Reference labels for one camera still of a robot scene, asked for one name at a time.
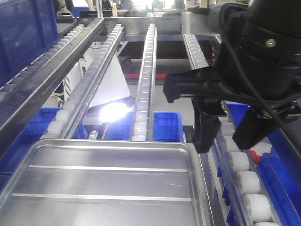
metal frame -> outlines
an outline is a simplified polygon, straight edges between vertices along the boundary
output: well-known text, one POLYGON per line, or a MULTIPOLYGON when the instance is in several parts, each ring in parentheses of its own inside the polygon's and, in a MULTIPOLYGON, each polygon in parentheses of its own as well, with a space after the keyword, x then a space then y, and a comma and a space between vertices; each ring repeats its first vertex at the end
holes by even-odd
POLYGON ((103 19, 94 19, 0 106, 0 156, 19 136, 94 39, 105 29, 103 25, 103 19))

person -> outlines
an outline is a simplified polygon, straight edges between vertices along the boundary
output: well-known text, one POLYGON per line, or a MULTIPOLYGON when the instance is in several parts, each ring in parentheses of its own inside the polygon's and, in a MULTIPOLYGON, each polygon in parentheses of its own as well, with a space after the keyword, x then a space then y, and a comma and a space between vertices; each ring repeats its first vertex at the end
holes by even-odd
MULTIPOLYGON (((57 17, 72 17, 72 0, 52 0, 52 3, 57 17)), ((86 3, 91 11, 95 11, 92 0, 86 0, 86 3)))

conveyor rail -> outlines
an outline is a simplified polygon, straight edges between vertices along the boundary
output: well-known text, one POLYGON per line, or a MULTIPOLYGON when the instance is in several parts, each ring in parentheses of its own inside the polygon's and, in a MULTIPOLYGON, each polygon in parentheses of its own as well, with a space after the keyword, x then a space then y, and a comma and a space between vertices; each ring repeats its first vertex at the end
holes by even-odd
POLYGON ((156 79, 156 50, 157 27, 155 24, 150 24, 144 42, 143 58, 133 112, 131 140, 153 141, 153 95, 156 79), (138 114, 146 115, 146 118, 142 116, 140 120, 139 116, 141 115, 138 114))

red object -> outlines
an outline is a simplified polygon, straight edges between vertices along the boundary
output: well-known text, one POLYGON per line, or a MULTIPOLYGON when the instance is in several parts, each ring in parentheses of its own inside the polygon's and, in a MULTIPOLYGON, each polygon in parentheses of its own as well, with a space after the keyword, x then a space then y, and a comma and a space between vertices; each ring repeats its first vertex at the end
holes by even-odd
MULTIPOLYGON (((139 74, 124 74, 124 76, 126 78, 136 78, 136 79, 139 78, 139 74)), ((156 74, 156 78, 157 79, 164 79, 164 78, 166 78, 166 74, 156 74)))
POLYGON ((258 163, 259 163, 260 159, 262 158, 262 156, 258 155, 256 153, 256 151, 254 151, 253 149, 250 149, 249 152, 250 152, 250 155, 251 155, 251 157, 252 157, 253 162, 255 163, 255 165, 258 165, 258 163))

roller conveyor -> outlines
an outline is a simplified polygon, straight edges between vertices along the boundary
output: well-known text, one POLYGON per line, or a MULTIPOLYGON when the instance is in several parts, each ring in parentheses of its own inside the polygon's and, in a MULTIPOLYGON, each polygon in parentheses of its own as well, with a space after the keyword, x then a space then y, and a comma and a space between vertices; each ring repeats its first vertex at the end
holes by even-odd
POLYGON ((156 79, 157 28, 150 24, 144 42, 143 58, 134 105, 131 139, 152 141, 154 123, 154 90, 156 79))
MULTIPOLYGON (((53 49, 59 48, 59 51, 54 51, 54 55, 49 59, 42 58, 42 60, 47 60, 43 63, 39 62, 41 60, 37 60, 37 63, 33 63, 33 66, 39 66, 40 68, 36 69, 37 71, 29 78, 22 81, 22 86, 17 88, 11 96, 3 95, 3 101, 0 105, 0 153, 3 154, 7 150, 9 145, 14 141, 36 111, 42 106, 43 102, 54 91, 67 72, 79 60, 80 56, 87 50, 93 41, 103 41, 100 50, 97 52, 91 65, 87 68, 86 72, 84 72, 78 85, 70 94, 69 99, 64 103, 63 108, 58 111, 55 119, 50 123, 48 130, 41 139, 72 138, 78 125, 83 120, 97 88, 102 82, 102 78, 111 63, 119 42, 144 41, 142 66, 133 112, 131 140, 152 141, 157 42, 183 41, 191 68, 198 69, 208 66, 198 43, 199 37, 191 34, 181 35, 181 27, 179 26, 180 23, 178 18, 174 19, 172 23, 171 21, 171 18, 167 18, 166 20, 162 18, 142 18, 140 23, 137 23, 133 19, 95 19, 89 24, 85 24, 82 30, 76 27, 75 29, 79 29, 79 31, 77 31, 77 35, 73 37, 72 40, 68 40, 68 38, 65 38, 64 40, 63 38, 61 42, 63 42, 64 45, 63 43, 58 43, 58 46, 53 47, 53 49), (143 108, 141 102, 147 103, 146 108, 143 108), (136 123, 140 123, 140 125, 143 124, 143 133, 135 133, 136 123)), ((208 33, 201 39, 206 40, 208 39, 207 37, 208 33)), ((213 34, 210 35, 210 40, 214 40, 215 38, 216 37, 213 34)), ((235 214, 237 226, 253 226, 255 221, 252 220, 252 216, 246 207, 246 202, 244 201, 245 192, 240 187, 236 173, 231 165, 229 155, 232 154, 229 154, 229 150, 227 150, 225 146, 224 137, 230 135, 222 134, 224 131, 225 130, 223 129, 219 133, 213 147, 216 165, 220 164, 224 170, 221 184, 227 185, 227 193, 231 202, 230 211, 233 211, 235 214)), ((93 132, 90 134, 89 139, 94 140, 96 137, 97 134, 93 132)), ((205 184, 203 185, 204 187, 198 188, 198 192, 203 192, 203 194, 200 194, 199 199, 202 200, 205 210, 198 209, 199 207, 196 207, 195 204, 192 205, 201 212, 201 216, 197 215, 197 220, 195 224, 192 225, 222 226, 225 223, 221 218, 219 200, 216 199, 217 192, 213 180, 215 175, 212 175, 210 169, 212 165, 209 163, 208 155, 195 154, 192 161, 194 161, 194 164, 198 164, 199 168, 197 169, 200 171, 202 170, 200 175, 203 178, 198 179, 198 181, 204 180, 205 184)), ((256 166, 252 161, 249 162, 250 168, 245 171, 250 169, 250 172, 258 174, 256 166)), ((261 180, 260 194, 267 196, 270 203, 272 213, 270 221, 281 226, 282 224, 279 217, 277 216, 269 198, 269 194, 261 180)))

